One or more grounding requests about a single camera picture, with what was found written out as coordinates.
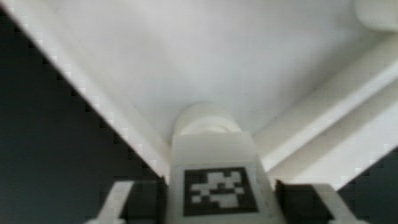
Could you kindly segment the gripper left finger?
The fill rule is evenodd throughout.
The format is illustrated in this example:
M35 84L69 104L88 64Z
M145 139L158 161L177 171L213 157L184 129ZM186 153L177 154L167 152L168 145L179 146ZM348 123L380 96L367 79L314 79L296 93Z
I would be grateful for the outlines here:
M126 224L120 214L133 185L133 181L117 181L113 183L97 216L83 224Z

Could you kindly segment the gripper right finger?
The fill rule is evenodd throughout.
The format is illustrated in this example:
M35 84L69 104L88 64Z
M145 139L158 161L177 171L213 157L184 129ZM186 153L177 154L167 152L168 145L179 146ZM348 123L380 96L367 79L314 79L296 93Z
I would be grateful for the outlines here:
M275 195L287 224L362 224L328 184L277 181Z

